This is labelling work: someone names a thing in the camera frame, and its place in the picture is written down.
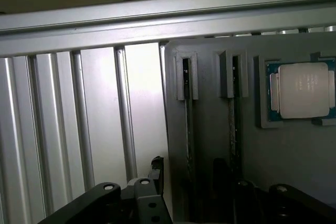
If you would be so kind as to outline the black RAM stick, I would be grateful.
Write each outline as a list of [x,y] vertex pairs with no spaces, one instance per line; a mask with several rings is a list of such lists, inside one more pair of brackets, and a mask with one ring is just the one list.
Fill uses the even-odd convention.
[[230,165],[235,178],[242,178],[242,149],[241,149],[241,123],[240,123],[240,86],[239,86],[239,57],[232,57],[233,94],[229,101],[230,108]]
[[184,84],[184,102],[186,117],[186,140],[187,140],[187,169],[190,181],[193,183],[195,179],[194,164],[194,141],[193,141],[193,117],[192,117],[192,75],[191,61],[184,58],[183,61],[183,84]]

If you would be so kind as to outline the grey parts rack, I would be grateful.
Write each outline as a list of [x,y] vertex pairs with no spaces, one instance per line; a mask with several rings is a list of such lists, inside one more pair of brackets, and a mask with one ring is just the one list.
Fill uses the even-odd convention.
[[[213,161],[230,165],[232,57],[239,57],[242,178],[286,184],[336,209],[336,119],[268,120],[266,65],[336,61],[336,32],[178,40],[165,49],[165,102],[176,221],[228,224]],[[195,179],[187,169],[183,59],[191,61]]]

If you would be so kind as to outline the silver CPU with blue board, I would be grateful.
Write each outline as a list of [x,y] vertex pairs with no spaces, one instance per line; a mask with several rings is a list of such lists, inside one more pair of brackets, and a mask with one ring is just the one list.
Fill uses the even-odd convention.
[[266,65],[268,120],[336,119],[336,61]]

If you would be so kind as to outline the aluminium table frame rail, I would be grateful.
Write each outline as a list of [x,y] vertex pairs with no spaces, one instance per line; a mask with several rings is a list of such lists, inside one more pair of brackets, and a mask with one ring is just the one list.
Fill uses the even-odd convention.
[[336,0],[144,0],[0,15],[0,58],[336,25]]

